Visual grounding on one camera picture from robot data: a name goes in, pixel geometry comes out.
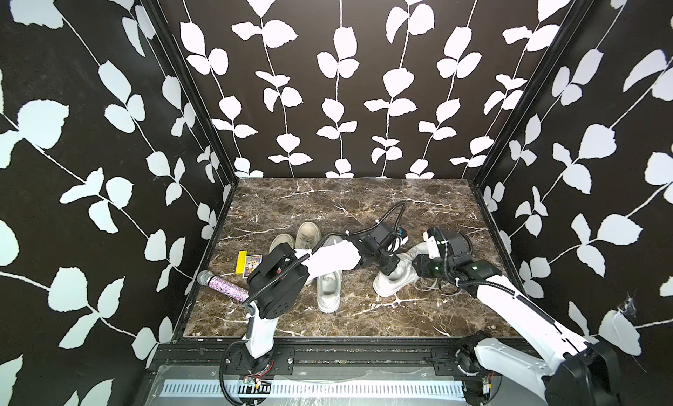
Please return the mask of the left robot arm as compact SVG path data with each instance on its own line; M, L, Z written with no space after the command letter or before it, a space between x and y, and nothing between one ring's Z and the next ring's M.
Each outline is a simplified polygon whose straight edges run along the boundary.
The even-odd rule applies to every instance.
M310 278L371 266L388 275L397 268L396 253L408 240L401 227L405 209L406 204L398 202L375 225L353 233L326 234L310 249L280 244L247 276L246 290L204 272L198 281L240 302L248 318L244 357L251 362L270 360L278 318L294 306Z

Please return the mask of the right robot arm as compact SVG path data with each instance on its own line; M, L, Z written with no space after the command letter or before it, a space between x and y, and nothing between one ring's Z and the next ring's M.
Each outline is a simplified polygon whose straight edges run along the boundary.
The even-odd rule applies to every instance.
M479 331L457 343L450 370L473 378L499 374L548 405L621 405L620 364L613 348L562 325L490 262L474 260L472 251L465 234L431 227L408 255L418 276L464 290L508 322L534 353Z

